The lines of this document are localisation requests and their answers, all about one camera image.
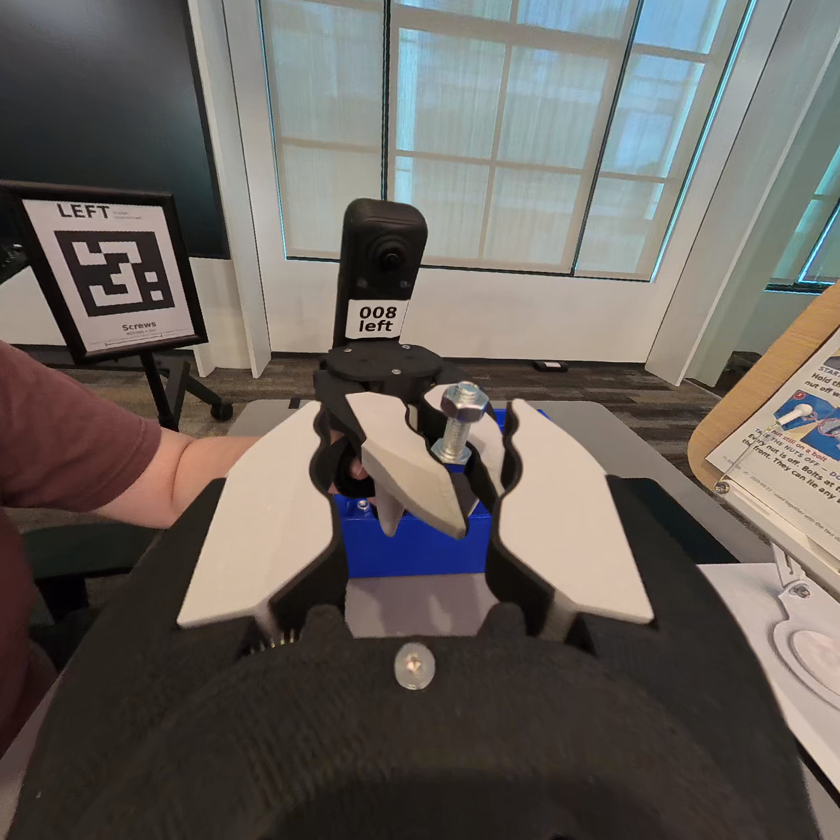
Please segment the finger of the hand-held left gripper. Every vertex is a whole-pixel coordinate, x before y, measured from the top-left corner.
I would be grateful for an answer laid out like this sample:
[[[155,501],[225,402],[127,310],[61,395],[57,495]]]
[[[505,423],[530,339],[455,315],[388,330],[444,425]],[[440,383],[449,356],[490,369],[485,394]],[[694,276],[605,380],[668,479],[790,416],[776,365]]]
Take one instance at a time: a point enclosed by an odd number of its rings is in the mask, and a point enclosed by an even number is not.
[[[440,410],[440,397],[448,385],[452,384],[436,385],[423,397],[422,432],[431,445],[431,452],[432,446],[443,436],[448,421]],[[493,512],[503,493],[501,473],[505,449],[502,430],[490,403],[486,414],[472,424],[467,445],[471,457],[466,465],[444,465],[436,459],[452,476],[458,503],[465,516],[470,515],[478,505]]]
[[[383,533],[393,537],[408,511],[453,539],[464,538],[467,520],[453,481],[408,423],[407,405],[375,392],[351,393],[346,401],[364,436],[360,460],[374,481]]]

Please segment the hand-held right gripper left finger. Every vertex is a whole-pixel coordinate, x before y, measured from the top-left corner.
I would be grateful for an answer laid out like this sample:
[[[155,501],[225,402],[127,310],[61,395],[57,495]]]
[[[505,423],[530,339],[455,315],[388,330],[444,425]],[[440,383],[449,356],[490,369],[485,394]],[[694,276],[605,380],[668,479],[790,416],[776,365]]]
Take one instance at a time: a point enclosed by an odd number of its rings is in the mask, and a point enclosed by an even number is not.
[[[179,627],[252,618],[265,637],[299,633],[314,606],[345,612],[339,514],[313,463],[330,446],[310,402],[228,471],[177,617]]]

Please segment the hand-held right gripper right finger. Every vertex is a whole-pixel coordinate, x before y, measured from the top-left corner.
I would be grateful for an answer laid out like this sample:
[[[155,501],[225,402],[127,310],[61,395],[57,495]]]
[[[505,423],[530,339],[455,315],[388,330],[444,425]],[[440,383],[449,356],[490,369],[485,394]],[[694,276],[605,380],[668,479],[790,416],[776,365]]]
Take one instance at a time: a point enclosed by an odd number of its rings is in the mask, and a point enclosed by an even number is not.
[[[655,612],[607,474],[530,403],[507,406],[502,492],[492,511],[486,582],[526,634],[565,639],[580,615],[638,626]]]

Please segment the blue plastic bin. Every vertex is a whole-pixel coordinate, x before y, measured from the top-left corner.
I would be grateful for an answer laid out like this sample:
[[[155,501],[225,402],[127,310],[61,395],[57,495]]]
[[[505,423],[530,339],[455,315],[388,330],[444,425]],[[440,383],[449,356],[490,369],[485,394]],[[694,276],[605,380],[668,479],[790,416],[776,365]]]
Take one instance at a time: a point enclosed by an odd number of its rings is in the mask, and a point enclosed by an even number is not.
[[[393,537],[387,537],[375,518],[378,510],[372,478],[353,480],[339,475],[339,469],[349,464],[350,445],[357,454],[359,443],[354,434],[360,426],[354,419],[346,436],[332,445],[330,454],[335,461],[335,475],[331,492],[337,494],[343,538],[348,551],[350,577],[387,577],[401,575],[467,574],[483,572],[487,564],[490,542],[490,514],[478,505],[465,516],[467,533],[453,539],[439,532],[410,512],[404,513]],[[356,502],[366,499],[371,508],[362,512]]]

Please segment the person's left forearm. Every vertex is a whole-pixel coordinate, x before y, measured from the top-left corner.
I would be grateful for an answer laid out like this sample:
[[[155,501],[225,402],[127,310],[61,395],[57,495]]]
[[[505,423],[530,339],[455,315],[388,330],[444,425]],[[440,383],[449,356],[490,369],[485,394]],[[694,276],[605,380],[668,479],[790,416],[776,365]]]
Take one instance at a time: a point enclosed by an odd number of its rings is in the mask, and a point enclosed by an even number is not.
[[[188,437],[164,430],[150,464],[155,527],[169,527],[211,481],[224,478],[259,441],[255,436]]]

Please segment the person's left hand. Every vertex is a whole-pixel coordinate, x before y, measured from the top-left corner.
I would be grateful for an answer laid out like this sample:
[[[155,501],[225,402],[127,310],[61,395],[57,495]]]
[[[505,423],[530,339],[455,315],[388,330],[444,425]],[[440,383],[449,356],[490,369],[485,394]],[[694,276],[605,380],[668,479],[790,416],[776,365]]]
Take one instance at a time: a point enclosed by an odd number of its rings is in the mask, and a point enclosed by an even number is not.
[[[338,429],[330,430],[331,445],[335,445],[338,441],[345,437],[344,432]],[[353,480],[366,480],[368,474],[361,463],[361,457],[357,454],[353,445],[350,445],[351,459],[348,465],[339,469],[339,475],[347,476]]]

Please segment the black desk mat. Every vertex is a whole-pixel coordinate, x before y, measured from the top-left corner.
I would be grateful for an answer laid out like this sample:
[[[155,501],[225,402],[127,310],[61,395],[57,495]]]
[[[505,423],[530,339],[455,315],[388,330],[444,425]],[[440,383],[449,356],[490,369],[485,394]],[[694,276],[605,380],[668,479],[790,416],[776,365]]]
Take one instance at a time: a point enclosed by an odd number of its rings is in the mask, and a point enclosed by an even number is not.
[[[626,540],[641,561],[685,556],[702,564],[769,564],[768,543],[723,512],[703,522],[655,479],[607,475],[606,481]]]

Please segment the white stand base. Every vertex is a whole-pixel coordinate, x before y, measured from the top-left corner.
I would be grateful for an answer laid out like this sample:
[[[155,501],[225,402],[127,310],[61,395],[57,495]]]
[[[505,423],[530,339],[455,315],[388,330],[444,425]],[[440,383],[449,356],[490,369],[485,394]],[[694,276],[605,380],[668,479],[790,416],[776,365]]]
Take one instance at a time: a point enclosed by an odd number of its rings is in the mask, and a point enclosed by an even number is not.
[[[700,569],[735,617],[797,741],[839,787],[839,604],[778,547]]]

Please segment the instruction sheet on stand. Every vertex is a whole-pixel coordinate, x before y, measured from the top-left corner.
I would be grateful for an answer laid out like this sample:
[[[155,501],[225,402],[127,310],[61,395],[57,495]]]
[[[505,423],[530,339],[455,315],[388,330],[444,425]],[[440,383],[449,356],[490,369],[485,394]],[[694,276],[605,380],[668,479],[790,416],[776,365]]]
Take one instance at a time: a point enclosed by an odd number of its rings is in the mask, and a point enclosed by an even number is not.
[[[750,420],[788,380],[829,341],[839,327],[839,287],[817,297],[770,346],[719,404],[700,422],[687,449],[689,467],[709,491],[722,472],[707,462],[709,453]]]

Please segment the large grid window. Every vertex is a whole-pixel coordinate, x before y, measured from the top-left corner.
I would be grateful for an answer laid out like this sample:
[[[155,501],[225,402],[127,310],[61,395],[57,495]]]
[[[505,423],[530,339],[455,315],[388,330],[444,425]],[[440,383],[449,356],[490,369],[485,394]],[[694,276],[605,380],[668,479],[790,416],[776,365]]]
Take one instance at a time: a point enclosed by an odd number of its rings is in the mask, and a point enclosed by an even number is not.
[[[753,2],[258,2],[286,256],[415,206],[427,266],[654,281]]]

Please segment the framed marker sign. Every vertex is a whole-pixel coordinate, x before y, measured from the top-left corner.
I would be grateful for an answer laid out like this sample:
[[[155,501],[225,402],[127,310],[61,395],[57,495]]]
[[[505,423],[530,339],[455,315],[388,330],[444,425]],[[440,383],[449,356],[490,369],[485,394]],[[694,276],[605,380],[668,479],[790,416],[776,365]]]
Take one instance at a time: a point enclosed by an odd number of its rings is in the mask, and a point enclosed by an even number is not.
[[[155,359],[208,340],[171,193],[2,181],[2,200],[75,366],[137,358],[173,431],[186,394],[214,420],[232,418],[188,360]]]

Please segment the narrow side window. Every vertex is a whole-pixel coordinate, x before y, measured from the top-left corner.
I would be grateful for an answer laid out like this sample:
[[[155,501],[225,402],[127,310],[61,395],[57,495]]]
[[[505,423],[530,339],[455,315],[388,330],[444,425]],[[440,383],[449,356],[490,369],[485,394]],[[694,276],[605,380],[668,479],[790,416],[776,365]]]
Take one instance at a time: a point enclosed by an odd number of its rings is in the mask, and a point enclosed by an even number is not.
[[[839,149],[827,163],[767,291],[818,294],[839,278]]]

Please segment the large black wall screen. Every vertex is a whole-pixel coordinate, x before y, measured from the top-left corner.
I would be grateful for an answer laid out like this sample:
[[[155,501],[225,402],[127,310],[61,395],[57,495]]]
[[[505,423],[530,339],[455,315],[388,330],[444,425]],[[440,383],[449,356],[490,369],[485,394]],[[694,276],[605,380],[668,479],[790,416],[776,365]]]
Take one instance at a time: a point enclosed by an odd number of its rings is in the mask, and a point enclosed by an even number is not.
[[[171,193],[187,253],[228,240],[181,1],[2,1],[1,177]]]

